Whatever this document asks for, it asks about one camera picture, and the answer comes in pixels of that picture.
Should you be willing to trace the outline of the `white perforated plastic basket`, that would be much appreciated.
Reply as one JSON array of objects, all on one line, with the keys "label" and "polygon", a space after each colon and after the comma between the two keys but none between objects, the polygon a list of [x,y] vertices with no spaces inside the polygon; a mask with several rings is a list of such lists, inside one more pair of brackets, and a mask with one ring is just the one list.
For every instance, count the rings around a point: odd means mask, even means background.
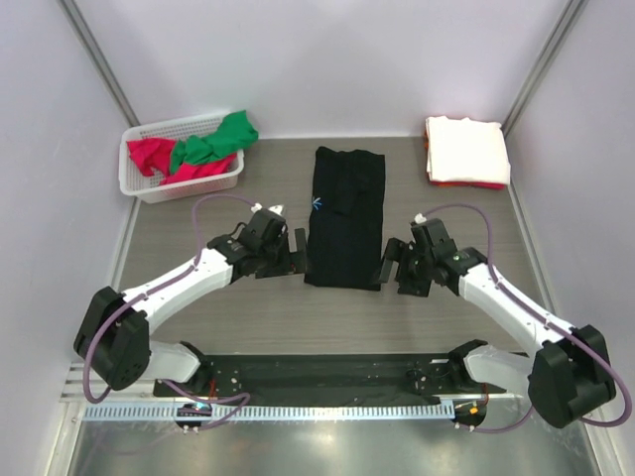
[{"label": "white perforated plastic basket", "polygon": [[233,188],[244,170],[244,149],[257,139],[245,112],[130,128],[119,147],[120,191],[152,204]]}]

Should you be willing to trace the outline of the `black t shirt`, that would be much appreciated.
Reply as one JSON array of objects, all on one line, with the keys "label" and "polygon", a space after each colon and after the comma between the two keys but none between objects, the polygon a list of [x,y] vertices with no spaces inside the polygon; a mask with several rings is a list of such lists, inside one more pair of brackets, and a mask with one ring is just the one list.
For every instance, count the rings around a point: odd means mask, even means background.
[{"label": "black t shirt", "polygon": [[365,150],[316,150],[305,283],[378,292],[386,163]]}]

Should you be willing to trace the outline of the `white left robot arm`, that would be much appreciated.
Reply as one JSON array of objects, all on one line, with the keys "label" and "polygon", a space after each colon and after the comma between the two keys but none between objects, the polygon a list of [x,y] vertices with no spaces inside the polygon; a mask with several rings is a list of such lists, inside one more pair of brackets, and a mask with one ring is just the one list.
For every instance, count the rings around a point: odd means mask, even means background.
[{"label": "white left robot arm", "polygon": [[278,206],[254,211],[202,245],[196,255],[161,277],[123,292],[105,287],[95,293],[73,343],[84,361],[82,384],[98,375],[107,391],[124,390],[139,380],[154,380],[168,392],[203,394],[213,378],[213,363],[187,342],[153,340],[169,318],[204,296],[236,281],[303,274],[308,268],[305,229],[289,230]]}]

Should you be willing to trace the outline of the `green t shirt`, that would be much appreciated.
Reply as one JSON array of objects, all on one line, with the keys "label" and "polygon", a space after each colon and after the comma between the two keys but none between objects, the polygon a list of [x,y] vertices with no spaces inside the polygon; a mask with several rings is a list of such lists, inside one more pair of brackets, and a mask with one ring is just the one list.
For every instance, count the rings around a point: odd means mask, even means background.
[{"label": "green t shirt", "polygon": [[251,124],[245,110],[226,115],[216,130],[208,135],[188,136],[177,141],[171,152],[170,175],[183,165],[203,166],[215,163],[253,145],[259,132]]}]

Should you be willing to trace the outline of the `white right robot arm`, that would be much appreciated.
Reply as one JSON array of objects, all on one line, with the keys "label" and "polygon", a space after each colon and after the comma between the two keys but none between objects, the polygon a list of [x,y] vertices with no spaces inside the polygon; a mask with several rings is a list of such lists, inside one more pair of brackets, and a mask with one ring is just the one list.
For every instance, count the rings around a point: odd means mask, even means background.
[{"label": "white right robot arm", "polygon": [[469,392],[492,383],[526,397],[548,424],[563,428],[611,402],[604,336],[593,326],[575,327],[520,293],[473,247],[460,249],[444,223],[417,216],[412,240],[389,239],[378,280],[393,278],[401,295],[425,298],[432,285],[450,290],[497,322],[521,347],[519,355],[472,341],[453,352],[449,384]]}]

